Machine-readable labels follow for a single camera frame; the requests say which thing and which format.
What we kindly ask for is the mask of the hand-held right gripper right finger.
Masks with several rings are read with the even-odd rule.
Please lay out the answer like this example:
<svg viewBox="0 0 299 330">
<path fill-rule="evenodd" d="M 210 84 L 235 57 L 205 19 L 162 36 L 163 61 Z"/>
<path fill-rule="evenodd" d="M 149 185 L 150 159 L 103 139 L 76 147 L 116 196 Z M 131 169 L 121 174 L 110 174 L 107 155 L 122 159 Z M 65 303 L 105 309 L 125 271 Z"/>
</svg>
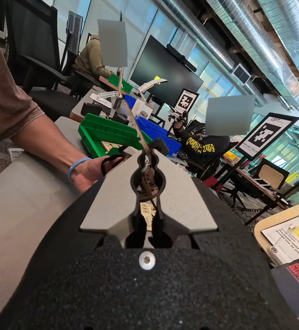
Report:
<svg viewBox="0 0 299 330">
<path fill-rule="evenodd" d="M 152 242 L 173 243 L 180 235 L 218 229 L 197 179 L 157 150 L 152 152 L 154 181 L 159 188 L 156 215 L 152 221 Z"/>
</svg>

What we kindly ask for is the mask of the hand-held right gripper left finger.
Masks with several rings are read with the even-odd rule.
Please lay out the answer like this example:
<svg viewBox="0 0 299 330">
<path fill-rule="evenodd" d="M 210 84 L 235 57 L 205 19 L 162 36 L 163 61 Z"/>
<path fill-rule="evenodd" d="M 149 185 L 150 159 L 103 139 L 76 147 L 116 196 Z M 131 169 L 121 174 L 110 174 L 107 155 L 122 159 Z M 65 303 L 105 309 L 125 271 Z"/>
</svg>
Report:
<svg viewBox="0 0 299 330">
<path fill-rule="evenodd" d="M 126 248 L 143 247 L 146 222 L 137 187 L 142 182 L 145 158 L 145 151 L 136 151 L 105 176 L 80 225 L 82 232 L 115 235 Z"/>
</svg>

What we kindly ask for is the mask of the long notched wooden strip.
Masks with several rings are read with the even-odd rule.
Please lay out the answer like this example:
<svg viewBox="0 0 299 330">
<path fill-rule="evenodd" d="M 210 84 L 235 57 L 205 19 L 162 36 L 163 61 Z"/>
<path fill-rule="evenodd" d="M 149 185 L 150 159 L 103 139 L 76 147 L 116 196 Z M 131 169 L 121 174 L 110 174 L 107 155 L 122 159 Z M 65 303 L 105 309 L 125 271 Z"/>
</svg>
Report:
<svg viewBox="0 0 299 330">
<path fill-rule="evenodd" d="M 129 120 L 130 122 L 132 123 L 132 125 L 135 127 L 135 130 L 137 131 L 137 136 L 139 137 L 140 139 L 140 144 L 142 145 L 143 147 L 143 150 L 145 151 L 145 154 L 146 156 L 148 157 L 149 159 L 149 162 L 150 162 L 150 165 L 152 166 L 152 152 L 151 150 L 149 149 L 149 147 L 147 146 L 147 143 L 146 143 L 146 140 L 145 138 L 143 137 L 142 133 L 141 133 L 141 130 L 136 122 L 136 119 L 134 117 L 134 115 L 132 114 L 132 111 L 131 109 L 129 108 L 128 104 L 126 103 L 125 100 L 122 100 L 122 105 L 123 107 L 126 109 L 126 111 L 128 112 L 129 114 Z M 152 205 L 155 207 L 156 209 L 156 204 L 153 201 L 151 201 Z"/>
</svg>

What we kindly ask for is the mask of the wooden gear model assembly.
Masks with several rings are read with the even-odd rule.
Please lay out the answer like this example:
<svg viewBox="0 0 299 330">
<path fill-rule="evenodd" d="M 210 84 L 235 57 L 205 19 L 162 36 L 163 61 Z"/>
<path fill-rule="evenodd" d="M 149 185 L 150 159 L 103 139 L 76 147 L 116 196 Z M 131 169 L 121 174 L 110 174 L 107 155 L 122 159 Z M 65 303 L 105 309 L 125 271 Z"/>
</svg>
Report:
<svg viewBox="0 0 299 330">
<path fill-rule="evenodd" d="M 155 172 L 150 165 L 147 156 L 145 156 L 145 164 L 141 170 L 141 176 L 141 183 L 137 188 L 137 190 L 139 191 L 140 202 L 153 201 L 159 193 L 159 187 L 155 183 Z"/>
</svg>

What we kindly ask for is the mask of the person's left forearm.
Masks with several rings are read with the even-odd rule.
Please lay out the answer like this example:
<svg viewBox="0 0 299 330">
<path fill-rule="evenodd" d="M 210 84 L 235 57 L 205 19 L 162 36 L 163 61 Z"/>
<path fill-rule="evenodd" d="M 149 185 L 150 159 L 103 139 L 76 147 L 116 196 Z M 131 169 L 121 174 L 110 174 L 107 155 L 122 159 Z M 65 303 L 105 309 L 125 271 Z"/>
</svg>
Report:
<svg viewBox="0 0 299 330">
<path fill-rule="evenodd" d="M 27 124 L 11 140 L 16 146 L 45 160 L 64 174 L 73 164 L 86 157 L 45 115 Z"/>
</svg>

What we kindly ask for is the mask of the person's left hand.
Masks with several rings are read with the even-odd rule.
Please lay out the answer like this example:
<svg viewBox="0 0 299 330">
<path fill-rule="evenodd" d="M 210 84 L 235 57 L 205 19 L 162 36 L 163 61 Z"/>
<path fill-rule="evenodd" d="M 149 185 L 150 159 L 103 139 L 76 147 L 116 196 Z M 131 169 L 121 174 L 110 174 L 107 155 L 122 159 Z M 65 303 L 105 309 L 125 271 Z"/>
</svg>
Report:
<svg viewBox="0 0 299 330">
<path fill-rule="evenodd" d="M 86 192 L 94 183 L 103 178 L 101 171 L 102 161 L 108 158 L 103 156 L 88 160 L 78 165 L 71 174 L 74 186 L 80 193 Z M 106 171 L 109 172 L 113 169 L 113 165 L 118 162 L 118 158 L 111 162 L 106 162 Z"/>
</svg>

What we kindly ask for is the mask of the laser-cut plywood sheet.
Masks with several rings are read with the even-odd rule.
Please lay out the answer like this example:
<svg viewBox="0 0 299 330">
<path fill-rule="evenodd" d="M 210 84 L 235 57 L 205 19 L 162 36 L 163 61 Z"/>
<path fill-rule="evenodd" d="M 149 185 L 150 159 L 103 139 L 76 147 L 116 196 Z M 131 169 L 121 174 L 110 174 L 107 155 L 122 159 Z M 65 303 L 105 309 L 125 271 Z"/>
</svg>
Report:
<svg viewBox="0 0 299 330">
<path fill-rule="evenodd" d="M 105 142 L 105 141 L 101 141 L 101 144 L 105 150 L 105 154 L 107 155 L 109 153 L 109 151 L 113 148 L 117 148 L 119 149 L 122 145 L 120 144 L 116 144 L 116 143 L 111 143 L 111 142 Z"/>
<path fill-rule="evenodd" d="M 141 215 L 144 217 L 147 224 L 147 231 L 152 231 L 152 221 L 156 215 L 155 207 L 150 203 L 140 203 Z"/>
</svg>

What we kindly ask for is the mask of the white picture card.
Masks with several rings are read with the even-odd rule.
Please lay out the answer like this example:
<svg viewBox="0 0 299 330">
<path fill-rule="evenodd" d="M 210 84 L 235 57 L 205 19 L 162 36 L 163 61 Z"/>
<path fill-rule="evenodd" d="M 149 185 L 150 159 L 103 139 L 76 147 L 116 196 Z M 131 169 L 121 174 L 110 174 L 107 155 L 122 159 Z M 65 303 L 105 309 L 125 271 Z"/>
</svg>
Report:
<svg viewBox="0 0 299 330">
<path fill-rule="evenodd" d="M 143 117 L 144 119 L 149 119 L 152 114 L 152 107 L 141 99 L 137 99 L 133 108 L 131 109 L 134 117 Z"/>
</svg>

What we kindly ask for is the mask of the blue wristband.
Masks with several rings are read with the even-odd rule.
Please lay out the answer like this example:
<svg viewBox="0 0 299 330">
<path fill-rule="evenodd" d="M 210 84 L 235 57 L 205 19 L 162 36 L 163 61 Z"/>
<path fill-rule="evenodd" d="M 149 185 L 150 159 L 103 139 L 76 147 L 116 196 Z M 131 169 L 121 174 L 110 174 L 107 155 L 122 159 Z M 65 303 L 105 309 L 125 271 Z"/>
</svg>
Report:
<svg viewBox="0 0 299 330">
<path fill-rule="evenodd" d="M 67 177 L 68 177 L 68 179 L 69 179 L 69 181 L 70 182 L 72 182 L 73 183 L 73 180 L 72 180 L 72 178 L 71 178 L 71 174 L 72 174 L 72 172 L 74 171 L 74 169 L 78 166 L 78 165 L 80 165 L 80 164 L 82 164 L 82 163 L 84 163 L 84 162 L 86 162 L 86 161 L 88 161 L 88 160 L 92 160 L 92 158 L 82 158 L 82 159 L 79 159 L 78 161 L 76 161 L 75 163 L 73 163 L 72 165 L 71 165 L 71 167 L 69 168 L 69 170 L 68 170 L 68 172 L 67 172 Z"/>
</svg>

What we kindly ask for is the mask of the large green plastic bin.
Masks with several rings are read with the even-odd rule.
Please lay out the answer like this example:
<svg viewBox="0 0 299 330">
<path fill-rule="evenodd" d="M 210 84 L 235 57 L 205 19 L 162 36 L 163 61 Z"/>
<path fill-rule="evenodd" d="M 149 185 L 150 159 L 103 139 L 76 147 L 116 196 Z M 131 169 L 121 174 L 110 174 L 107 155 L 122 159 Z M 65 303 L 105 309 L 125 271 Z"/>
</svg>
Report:
<svg viewBox="0 0 299 330">
<path fill-rule="evenodd" d="M 81 122 L 78 133 L 81 140 L 92 158 L 111 156 L 118 153 L 117 148 L 113 148 L 106 155 L 101 141 L 129 145 L 136 150 L 142 150 L 137 131 L 130 126 L 95 116 L 88 113 Z"/>
</svg>

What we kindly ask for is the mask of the small black box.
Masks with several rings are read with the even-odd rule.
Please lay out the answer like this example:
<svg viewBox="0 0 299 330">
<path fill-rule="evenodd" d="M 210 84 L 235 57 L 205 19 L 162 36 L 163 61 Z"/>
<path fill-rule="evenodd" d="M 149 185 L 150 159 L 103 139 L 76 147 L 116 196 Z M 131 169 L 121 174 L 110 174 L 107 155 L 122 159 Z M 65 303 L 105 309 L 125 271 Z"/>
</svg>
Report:
<svg viewBox="0 0 299 330">
<path fill-rule="evenodd" d="M 82 109 L 81 109 L 81 115 L 85 117 L 88 113 L 90 113 L 95 116 L 100 116 L 102 109 L 103 109 L 103 106 L 101 104 L 83 103 Z"/>
</svg>

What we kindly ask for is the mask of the tan-backed office chair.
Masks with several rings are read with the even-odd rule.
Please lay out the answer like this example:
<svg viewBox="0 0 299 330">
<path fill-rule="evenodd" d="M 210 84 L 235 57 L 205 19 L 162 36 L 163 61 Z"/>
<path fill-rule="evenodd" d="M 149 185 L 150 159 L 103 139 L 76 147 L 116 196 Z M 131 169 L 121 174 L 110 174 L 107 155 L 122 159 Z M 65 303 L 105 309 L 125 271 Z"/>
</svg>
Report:
<svg viewBox="0 0 299 330">
<path fill-rule="evenodd" d="M 289 176 L 288 171 L 273 164 L 266 158 L 261 158 L 259 165 L 251 169 L 249 174 L 254 179 L 265 180 L 275 191 L 278 191 L 282 188 L 283 184 Z"/>
</svg>

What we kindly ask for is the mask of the black-framed marker tag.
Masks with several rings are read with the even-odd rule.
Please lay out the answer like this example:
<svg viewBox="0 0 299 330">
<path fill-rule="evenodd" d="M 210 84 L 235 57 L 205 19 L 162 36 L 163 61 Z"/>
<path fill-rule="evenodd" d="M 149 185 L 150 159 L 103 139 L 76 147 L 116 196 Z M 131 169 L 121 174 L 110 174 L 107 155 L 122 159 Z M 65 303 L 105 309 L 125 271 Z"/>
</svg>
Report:
<svg viewBox="0 0 299 330">
<path fill-rule="evenodd" d="M 299 117 L 269 113 L 235 147 L 235 150 L 253 161 L 298 120 Z"/>
</svg>

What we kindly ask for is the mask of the black office chair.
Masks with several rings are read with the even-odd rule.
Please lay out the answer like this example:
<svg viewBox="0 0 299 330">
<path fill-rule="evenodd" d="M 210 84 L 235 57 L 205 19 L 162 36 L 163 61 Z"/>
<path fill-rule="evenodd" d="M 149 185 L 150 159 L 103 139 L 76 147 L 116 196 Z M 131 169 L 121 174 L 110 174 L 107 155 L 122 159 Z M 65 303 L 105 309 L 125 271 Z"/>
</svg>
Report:
<svg viewBox="0 0 299 330">
<path fill-rule="evenodd" d="M 33 87 L 52 89 L 67 82 L 61 73 L 57 9 L 40 0 L 8 0 L 7 64 L 16 85 L 28 94 Z"/>
</svg>

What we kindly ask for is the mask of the large black wall screen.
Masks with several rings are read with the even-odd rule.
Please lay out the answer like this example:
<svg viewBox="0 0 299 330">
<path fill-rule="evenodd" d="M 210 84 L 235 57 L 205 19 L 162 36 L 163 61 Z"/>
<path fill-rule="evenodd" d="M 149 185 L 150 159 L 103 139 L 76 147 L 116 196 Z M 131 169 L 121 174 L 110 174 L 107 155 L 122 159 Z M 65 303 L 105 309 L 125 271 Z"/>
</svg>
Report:
<svg viewBox="0 0 299 330">
<path fill-rule="evenodd" d="M 203 83 L 200 77 L 180 63 L 164 45 L 150 35 L 130 79 L 141 86 L 154 80 L 156 76 L 166 79 L 167 82 L 156 84 L 148 91 L 170 106 L 176 104 L 184 88 L 197 92 Z"/>
</svg>

